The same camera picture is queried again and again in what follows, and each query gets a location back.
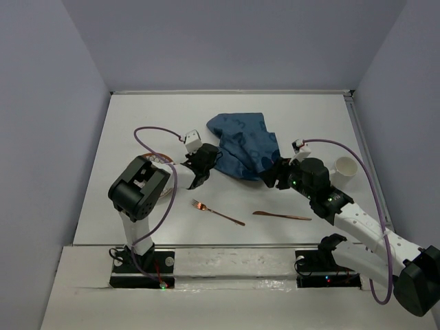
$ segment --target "cup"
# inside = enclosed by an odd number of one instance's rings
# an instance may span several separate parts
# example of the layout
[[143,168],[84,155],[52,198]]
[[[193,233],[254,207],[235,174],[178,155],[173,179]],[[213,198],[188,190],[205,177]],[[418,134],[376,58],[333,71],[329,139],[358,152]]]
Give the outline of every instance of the cup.
[[330,182],[336,188],[344,188],[346,184],[358,173],[358,163],[350,157],[340,157],[329,171]]

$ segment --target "blue cloth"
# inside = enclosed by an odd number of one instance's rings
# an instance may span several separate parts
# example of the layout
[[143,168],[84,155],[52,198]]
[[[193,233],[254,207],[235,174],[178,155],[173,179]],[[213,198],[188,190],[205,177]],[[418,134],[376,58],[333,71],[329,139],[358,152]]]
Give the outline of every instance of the blue cloth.
[[266,129],[262,113],[220,113],[206,126],[219,139],[215,168],[237,179],[258,181],[280,157],[275,133]]

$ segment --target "wire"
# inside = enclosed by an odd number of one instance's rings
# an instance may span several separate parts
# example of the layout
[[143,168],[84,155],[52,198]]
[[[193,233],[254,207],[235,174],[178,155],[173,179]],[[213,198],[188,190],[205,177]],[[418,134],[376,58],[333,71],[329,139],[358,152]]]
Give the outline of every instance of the wire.
[[154,268],[156,269],[157,272],[157,278],[159,279],[159,283],[162,283],[162,277],[160,277],[160,268],[159,268],[159,263],[157,262],[157,260],[154,260]]
[[347,277],[344,280],[339,280],[337,282],[332,282],[332,285],[339,285],[339,284],[347,283],[347,282],[350,282],[350,281],[354,280],[355,278],[358,278],[359,276],[360,276],[359,274],[356,274],[356,275]]
[[145,234],[144,236],[140,237],[139,239],[136,239],[132,244],[131,244],[131,258],[133,259],[133,262],[137,268],[137,270],[149,277],[152,278],[155,281],[158,281],[158,278],[151,276],[149,273],[145,272],[139,265],[138,260],[136,260],[136,255],[135,255],[135,246],[136,244],[138,244],[139,242],[145,240],[146,238],[150,237],[152,234],[154,234],[159,228],[160,226],[163,224],[163,222],[165,221],[166,217],[168,216],[171,208],[173,207],[174,204],[174,200],[176,198],[176,192],[177,192],[177,171],[174,167],[174,165],[172,163],[168,163],[167,159],[164,159],[162,156],[160,156],[158,153],[156,153],[152,148],[150,148],[149,146],[147,146],[145,143],[143,143],[141,141],[141,139],[138,137],[138,132],[144,129],[157,129],[159,131],[165,131],[168,133],[171,133],[173,135],[176,135],[179,138],[179,141],[183,142],[184,140],[182,139],[182,137],[177,134],[174,131],[171,131],[169,129],[164,129],[162,127],[156,127],[156,126],[142,126],[142,127],[138,127],[137,129],[134,130],[133,135],[135,137],[135,140],[137,141],[137,143],[139,143],[141,146],[143,146],[146,150],[150,151],[152,154],[154,154],[154,156],[156,156],[157,158],[159,158],[160,160],[164,161],[165,163],[167,163],[166,165],[171,167],[171,170],[173,172],[173,176],[174,176],[174,184],[173,184],[173,192],[171,194],[171,200],[170,203],[168,204],[168,207],[165,210],[164,215],[162,216],[162,218],[160,219],[159,223],[147,234]]
[[[385,217],[384,217],[384,214],[382,213],[382,209],[380,208],[379,197],[377,195],[376,189],[374,188],[373,179],[371,178],[371,175],[370,175],[368,169],[366,168],[364,162],[359,158],[359,156],[356,155],[355,152],[353,150],[351,150],[349,147],[343,145],[342,143],[333,141],[333,140],[325,140],[325,139],[304,140],[305,144],[309,143],[309,142],[324,142],[324,143],[335,144],[335,145],[340,146],[340,147],[344,148],[345,150],[347,150],[359,162],[360,166],[362,167],[362,169],[365,172],[366,178],[368,179],[368,183],[370,184],[371,192],[373,193],[374,202],[376,204],[377,213],[379,215],[380,227],[382,229],[382,232],[385,232],[385,230],[386,230]],[[391,299],[391,294],[393,292],[393,258],[391,256],[391,247],[390,247],[390,241],[388,239],[388,236],[384,235],[384,240],[385,240],[385,247],[386,247],[386,260],[388,262],[388,289],[387,289],[386,297],[384,300],[379,300],[379,298],[377,297],[376,292],[374,290],[373,281],[370,279],[371,293],[374,297],[374,300],[376,300],[376,302],[380,305],[388,304],[388,302]]]
[[298,275],[300,275],[300,276],[302,276],[302,277],[309,277],[309,276],[312,275],[313,272],[310,272],[310,274],[308,274],[308,275],[304,275],[304,274],[300,273],[300,271],[298,270],[298,266],[297,266],[297,264],[298,264],[298,261],[295,261],[295,263],[294,263],[294,269],[295,269],[295,272],[296,272]]
[[116,256],[116,252],[118,252],[118,251],[117,251],[114,247],[110,248],[110,249],[109,249],[110,257],[111,257],[113,260],[117,260],[117,261],[119,261],[120,263],[123,263],[124,260],[123,260],[121,257]]

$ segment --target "fork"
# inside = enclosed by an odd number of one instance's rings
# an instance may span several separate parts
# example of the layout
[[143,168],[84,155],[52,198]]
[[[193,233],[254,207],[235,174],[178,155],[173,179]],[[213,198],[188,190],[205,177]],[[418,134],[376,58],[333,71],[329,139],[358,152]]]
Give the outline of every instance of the fork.
[[199,201],[196,201],[195,199],[193,199],[193,200],[191,201],[191,205],[194,206],[194,207],[195,207],[196,209],[198,209],[198,210],[201,210],[201,211],[210,211],[210,212],[215,213],[216,215],[219,215],[219,216],[221,216],[221,217],[223,217],[223,218],[229,219],[229,220],[231,220],[232,222],[235,222],[237,225],[240,225],[240,226],[246,226],[246,224],[245,224],[244,222],[238,221],[238,220],[236,220],[236,219],[233,219],[233,218],[227,217],[227,216],[225,216],[224,214],[218,213],[217,211],[211,210],[210,208],[206,207],[205,204],[202,204],[202,203],[200,203]]

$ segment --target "white wall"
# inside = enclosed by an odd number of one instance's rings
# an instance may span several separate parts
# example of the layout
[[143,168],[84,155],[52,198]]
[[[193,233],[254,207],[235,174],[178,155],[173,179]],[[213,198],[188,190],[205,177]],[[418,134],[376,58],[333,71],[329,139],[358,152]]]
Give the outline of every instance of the white wall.
[[59,0],[0,1],[0,328],[36,330],[109,93]]
[[112,91],[355,89],[404,0],[63,0]]
[[355,93],[396,231],[426,247],[440,247],[439,13],[409,0]]

